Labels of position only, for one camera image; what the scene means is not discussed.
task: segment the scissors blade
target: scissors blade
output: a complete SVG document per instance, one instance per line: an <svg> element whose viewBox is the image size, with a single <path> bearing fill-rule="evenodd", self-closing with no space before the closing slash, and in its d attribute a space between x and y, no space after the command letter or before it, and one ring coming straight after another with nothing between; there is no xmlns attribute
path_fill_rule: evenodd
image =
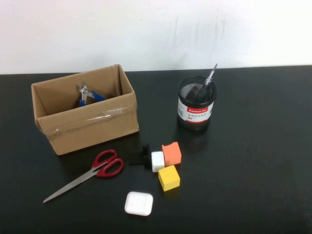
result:
<svg viewBox="0 0 312 234"><path fill-rule="evenodd" d="M64 192L72 189L73 187L81 184L82 182L90 179L91 177L95 176L98 172L94 172L94 169L92 168L90 171L86 172L85 174L79 176L77 179L75 179L74 181L70 182L69 184L67 184L66 186L64 186L63 188L61 188L60 190L56 191L55 193L53 193L51 196L49 196L47 199L45 199L43 201L43 203L50 201L51 199L63 194Z"/></svg>

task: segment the white cube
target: white cube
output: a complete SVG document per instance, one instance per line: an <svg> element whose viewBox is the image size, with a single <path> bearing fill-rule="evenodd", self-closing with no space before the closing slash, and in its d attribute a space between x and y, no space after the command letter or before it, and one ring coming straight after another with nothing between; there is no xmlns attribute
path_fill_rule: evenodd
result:
<svg viewBox="0 0 312 234"><path fill-rule="evenodd" d="M162 151L152 152L152 170L158 172L165 167L164 153Z"/></svg>

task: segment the red scissors handle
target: red scissors handle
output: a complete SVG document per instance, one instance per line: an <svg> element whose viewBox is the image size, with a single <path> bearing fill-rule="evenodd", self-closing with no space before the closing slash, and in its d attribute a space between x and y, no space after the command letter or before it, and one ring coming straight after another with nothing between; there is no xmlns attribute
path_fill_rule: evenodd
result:
<svg viewBox="0 0 312 234"><path fill-rule="evenodd" d="M110 157L107 160L104 161L99 161L99 159L105 155L105 154L109 154L112 153L113 156ZM116 163L120 163L119 168L111 173L106 173L106 171L108 169L110 169L112 166L114 166ZM121 172L122 168L123 168L123 161L121 158L117 157L117 152L115 150L105 150L103 152L101 152L100 154L98 154L98 156L96 157L96 159L94 160L92 167L98 167L101 166L103 164L106 164L103 168L99 169L97 172L97 177L113 177L115 175L117 175L119 172Z"/></svg>

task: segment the packing tape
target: packing tape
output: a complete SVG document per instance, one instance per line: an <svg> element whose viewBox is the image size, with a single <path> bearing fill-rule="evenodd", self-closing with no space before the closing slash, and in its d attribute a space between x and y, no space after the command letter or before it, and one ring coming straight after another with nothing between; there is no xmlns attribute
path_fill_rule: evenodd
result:
<svg viewBox="0 0 312 234"><path fill-rule="evenodd" d="M64 134L69 135L73 131L79 130L91 124L96 124L96 123L103 122L103 121L109 121L112 118L134 111L136 108L137 108L136 105L132 105L132 106L113 109L109 111L103 111L101 113L98 113L92 116L91 118L81 119L79 121L63 124L57 127L56 129L53 128L53 129L46 130L45 135L48 137L49 140L54 140L58 138L59 136L63 136Z"/></svg>

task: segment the orange cube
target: orange cube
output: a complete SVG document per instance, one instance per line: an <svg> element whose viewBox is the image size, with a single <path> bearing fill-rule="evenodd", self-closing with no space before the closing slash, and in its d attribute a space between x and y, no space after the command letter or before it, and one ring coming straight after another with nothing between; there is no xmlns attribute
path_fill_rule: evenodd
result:
<svg viewBox="0 0 312 234"><path fill-rule="evenodd" d="M165 165L170 166L181 163L181 151L179 144L174 142L170 145L162 145L162 151L164 153Z"/></svg>

